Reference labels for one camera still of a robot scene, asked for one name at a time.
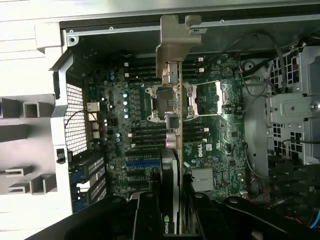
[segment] motherboard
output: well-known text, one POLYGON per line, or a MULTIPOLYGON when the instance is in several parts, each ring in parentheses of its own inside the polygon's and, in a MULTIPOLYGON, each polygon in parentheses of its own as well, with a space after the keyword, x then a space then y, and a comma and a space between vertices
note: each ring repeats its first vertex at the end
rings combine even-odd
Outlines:
MULTIPOLYGON (((246 188, 240 60, 224 54, 191 55, 182 63, 183 172, 195 191, 216 200, 246 188)), ((156 78, 155 58, 123 58, 101 64, 87 86, 91 140, 107 152, 108 194, 129 199, 147 191, 160 171, 166 116, 175 107, 172 87, 156 78)))

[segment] blue cable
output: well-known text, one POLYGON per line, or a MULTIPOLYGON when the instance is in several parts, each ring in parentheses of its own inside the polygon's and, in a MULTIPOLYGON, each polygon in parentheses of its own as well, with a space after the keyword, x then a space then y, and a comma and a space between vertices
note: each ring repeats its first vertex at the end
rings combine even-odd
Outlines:
POLYGON ((316 216, 316 219, 315 219, 314 223, 312 223, 312 224, 310 225, 310 228, 313 229, 313 228, 317 225, 317 223, 319 222, 319 220, 320 220, 320 210, 319 210, 319 212, 318 212, 318 216, 316 216))

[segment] green circuit board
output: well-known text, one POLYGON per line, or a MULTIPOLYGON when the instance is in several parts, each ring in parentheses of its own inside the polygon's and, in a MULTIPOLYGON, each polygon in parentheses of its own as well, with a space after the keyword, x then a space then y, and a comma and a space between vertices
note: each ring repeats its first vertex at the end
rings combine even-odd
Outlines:
MULTIPOLYGON (((217 114, 188 118, 187 95, 183 99, 184 172, 197 176, 196 191, 198 181, 204 187, 200 191, 217 200, 239 195, 246 188, 238 67, 239 59, 226 54, 219 60, 210 55, 188 56, 182 64, 183 92, 196 86, 197 114, 217 114)), ((107 151, 109 194, 129 198, 146 191, 151 174, 160 170, 159 152, 167 132, 164 115, 173 108, 173 98, 155 71, 154 58, 128 59, 103 65, 92 75, 89 96, 92 102, 100 100, 97 141, 107 151)))

